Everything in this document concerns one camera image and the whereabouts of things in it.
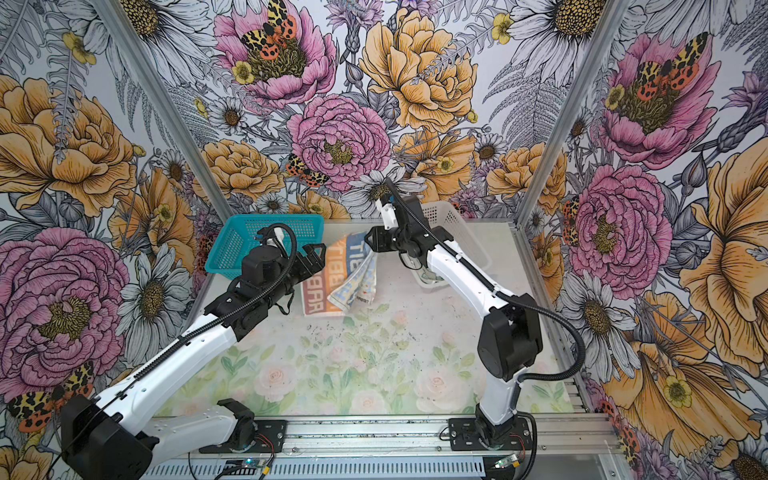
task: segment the white daisy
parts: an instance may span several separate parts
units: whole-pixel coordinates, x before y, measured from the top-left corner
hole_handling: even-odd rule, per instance
[[[755,0],[654,0],[645,7],[650,16],[645,31],[658,32],[660,41],[671,36],[678,45],[702,31],[718,35],[729,20],[739,24],[754,8]]]
[[[623,334],[634,329],[634,318],[625,310],[611,307],[613,299],[611,286],[601,285],[596,276],[590,276],[587,271],[583,277],[569,272],[557,304],[558,312],[574,324],[584,339],[587,346],[584,366],[603,383],[611,377],[620,378],[611,354],[630,378],[634,378],[635,370],[640,368],[640,359]]]
[[[85,49],[107,52],[115,77],[123,78],[125,63],[114,39],[93,8],[94,0],[60,0],[58,8],[70,21],[70,29],[83,37]],[[208,4],[201,0],[121,0],[138,37],[154,59],[160,76],[171,86],[204,77],[200,64],[210,61],[203,48],[213,47],[207,33],[211,20]]]
[[[239,134],[245,127],[245,107],[235,97],[218,98],[208,105],[208,121],[212,127]]]
[[[260,214],[287,214],[289,206],[288,200],[281,197],[277,192],[262,195],[253,205]]]
[[[555,85],[568,82],[581,65],[605,0],[517,0],[509,35],[520,41],[512,64],[528,61],[525,76],[543,65],[541,78],[554,75]]]
[[[190,301],[192,280],[187,269],[176,262],[176,249],[164,243],[157,252],[154,268],[146,253],[136,261],[138,283],[129,283],[120,292],[123,303],[116,331],[125,335],[125,359],[136,366],[146,363],[175,339],[184,324],[182,312]]]
[[[747,435],[738,442],[739,456],[720,472],[723,480],[765,478],[768,472],[768,441],[765,436],[757,440]]]
[[[481,134],[475,142],[475,151],[482,163],[495,162],[507,153],[507,142],[499,134]]]
[[[395,183],[400,194],[413,195],[427,188],[425,178],[404,179],[405,174],[406,168],[402,166],[394,167],[386,174],[386,177]],[[353,188],[341,196],[341,203],[353,215],[360,215],[361,218],[373,217],[376,213],[376,201],[389,192],[384,178],[384,173],[371,170],[370,174],[362,175],[359,180],[352,180],[349,185]]]

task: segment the fern leaf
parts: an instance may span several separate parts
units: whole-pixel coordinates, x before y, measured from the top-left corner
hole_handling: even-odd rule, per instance
[[[3,9],[8,14],[3,23],[8,26],[0,29],[0,71],[20,80],[26,73],[25,65],[41,56],[40,45],[35,38],[42,41],[45,29],[40,15],[32,8],[31,0],[4,0]],[[20,73],[10,62],[20,67]]]
[[[152,104],[149,102],[147,94],[141,92],[141,116],[144,119],[144,129],[147,131],[149,141],[154,143],[152,140],[152,110]]]

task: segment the white plastic basket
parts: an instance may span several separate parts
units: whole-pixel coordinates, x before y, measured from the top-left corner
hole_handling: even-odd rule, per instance
[[[491,257],[485,252],[485,249],[478,242],[477,237],[470,231],[467,223],[462,218],[462,215],[456,211],[450,202],[439,201],[429,202],[428,204],[422,204],[422,211],[424,217],[429,222],[431,228],[443,227],[452,236],[453,240],[459,244],[464,250],[470,260],[475,262],[482,270],[491,266]],[[403,255],[404,261],[410,260],[407,255]],[[411,266],[419,266],[418,262],[414,262]],[[427,290],[433,290],[443,286],[448,286],[448,282],[445,280],[435,281],[430,280],[429,271],[424,268],[413,270],[413,276],[416,278],[416,282],[421,288]]]

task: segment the daisy center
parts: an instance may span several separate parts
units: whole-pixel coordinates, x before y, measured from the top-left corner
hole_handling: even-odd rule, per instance
[[[584,316],[589,328],[598,335],[605,335],[611,329],[611,319],[605,308],[594,300],[587,300],[584,305]]]
[[[134,30],[142,37],[154,35],[160,21],[148,0],[120,0]]]
[[[334,165],[346,165],[352,161],[352,149],[347,148],[342,141],[337,141],[333,145],[326,142],[325,151],[330,154],[331,163]]]
[[[733,469],[743,480],[768,480],[768,471],[752,455],[740,453],[736,460],[733,460]]]
[[[59,333],[69,335],[70,340],[79,339],[93,316],[88,303],[76,296],[65,302],[54,303],[48,307],[48,310],[51,312],[51,321],[41,325],[38,331],[51,340]]]
[[[224,112],[224,122],[231,127],[235,127],[240,123],[240,114],[235,110],[226,110]]]
[[[168,174],[177,182],[181,181],[184,177],[184,171],[179,164],[170,164],[168,166]]]
[[[598,219],[598,231],[594,233],[592,240],[598,252],[605,255],[614,251],[614,247],[618,242],[616,238],[616,225],[605,221],[605,215],[603,215]]]
[[[273,60],[264,60],[261,55],[251,55],[248,58],[251,72],[256,81],[267,81],[270,78],[280,78],[285,75],[301,78],[306,68],[306,54],[295,38],[286,42],[280,48],[280,53]]]
[[[162,283],[157,280],[151,280],[147,283],[141,294],[141,312],[144,314],[144,318],[157,317],[163,307],[164,297],[165,289]]]
[[[493,145],[485,145],[480,149],[478,154],[480,155],[480,160],[490,160],[494,155],[496,155],[496,148]]]
[[[590,35],[600,20],[605,0],[564,0],[558,2],[554,26],[566,35]]]

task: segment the red wire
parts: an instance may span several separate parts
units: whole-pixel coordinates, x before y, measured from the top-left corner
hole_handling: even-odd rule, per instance
[[[520,461],[522,462],[523,460],[525,460],[525,445],[523,445],[523,439],[520,435],[517,435],[515,433],[512,433],[509,436],[516,437],[520,441],[520,448],[523,451],[523,458],[520,458]]]

